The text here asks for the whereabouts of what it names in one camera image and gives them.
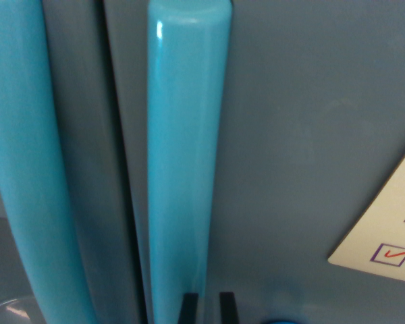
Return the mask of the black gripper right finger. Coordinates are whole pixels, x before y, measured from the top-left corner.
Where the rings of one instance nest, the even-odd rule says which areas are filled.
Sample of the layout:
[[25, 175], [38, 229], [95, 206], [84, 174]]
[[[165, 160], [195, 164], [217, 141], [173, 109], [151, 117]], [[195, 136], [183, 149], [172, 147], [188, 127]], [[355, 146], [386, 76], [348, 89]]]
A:
[[238, 309], [233, 292], [220, 292], [220, 312], [222, 324], [239, 324]]

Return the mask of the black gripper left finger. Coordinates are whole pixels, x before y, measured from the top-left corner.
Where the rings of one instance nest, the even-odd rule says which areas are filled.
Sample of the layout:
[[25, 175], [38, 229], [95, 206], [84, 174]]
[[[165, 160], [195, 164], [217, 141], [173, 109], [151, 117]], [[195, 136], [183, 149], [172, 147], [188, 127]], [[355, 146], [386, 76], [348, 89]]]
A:
[[198, 309], [198, 293], [185, 293], [182, 298], [178, 324], [195, 324]]

